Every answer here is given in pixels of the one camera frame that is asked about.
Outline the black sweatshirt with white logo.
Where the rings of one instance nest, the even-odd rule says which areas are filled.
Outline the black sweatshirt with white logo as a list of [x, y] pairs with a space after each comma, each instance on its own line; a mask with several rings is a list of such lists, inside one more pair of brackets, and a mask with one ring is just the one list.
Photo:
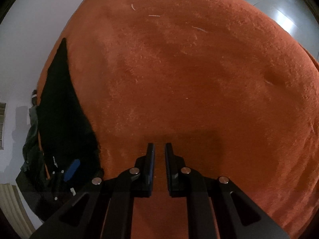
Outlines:
[[47, 70], [37, 115], [40, 144], [51, 175], [67, 170], [76, 159], [94, 167], [95, 177], [103, 175], [97, 138], [71, 81], [65, 38]]

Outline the grey-green fleece garment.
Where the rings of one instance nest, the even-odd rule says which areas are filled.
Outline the grey-green fleece garment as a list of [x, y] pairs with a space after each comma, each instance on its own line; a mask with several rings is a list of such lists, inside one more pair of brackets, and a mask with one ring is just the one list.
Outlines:
[[42, 153], [39, 147], [38, 139], [38, 115], [37, 115], [37, 105], [29, 109], [30, 117], [30, 128], [27, 133], [27, 138], [23, 146], [23, 158], [24, 164], [21, 170], [26, 172], [29, 171], [31, 167], [38, 165], [42, 159]]

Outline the beige curtain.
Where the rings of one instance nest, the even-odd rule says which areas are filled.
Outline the beige curtain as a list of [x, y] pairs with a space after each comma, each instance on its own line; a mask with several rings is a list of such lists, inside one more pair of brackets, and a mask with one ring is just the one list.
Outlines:
[[35, 232], [25, 208], [21, 202], [17, 186], [1, 184], [1, 210], [20, 238], [30, 238]]

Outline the dark striped sock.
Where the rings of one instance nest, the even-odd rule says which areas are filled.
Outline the dark striped sock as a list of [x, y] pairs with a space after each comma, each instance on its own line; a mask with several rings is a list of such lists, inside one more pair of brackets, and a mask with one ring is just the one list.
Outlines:
[[31, 104], [32, 104], [32, 106], [36, 106], [37, 105], [37, 90], [33, 90], [33, 92], [32, 92]]

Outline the barred window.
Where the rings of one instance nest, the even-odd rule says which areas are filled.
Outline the barred window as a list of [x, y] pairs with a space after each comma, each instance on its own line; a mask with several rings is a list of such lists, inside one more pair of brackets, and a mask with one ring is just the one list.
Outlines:
[[4, 148], [3, 135], [4, 135], [4, 121], [5, 121], [6, 103], [0, 103], [0, 149]]

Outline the orange fleece bed blanket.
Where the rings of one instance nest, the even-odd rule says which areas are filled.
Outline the orange fleece bed blanket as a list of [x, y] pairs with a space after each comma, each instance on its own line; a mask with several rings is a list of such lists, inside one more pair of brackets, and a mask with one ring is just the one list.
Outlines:
[[318, 211], [318, 62], [244, 0], [84, 0], [69, 19], [71, 81], [105, 178], [156, 146], [154, 190], [137, 199], [133, 238], [187, 238], [164, 146], [225, 175], [291, 238]]

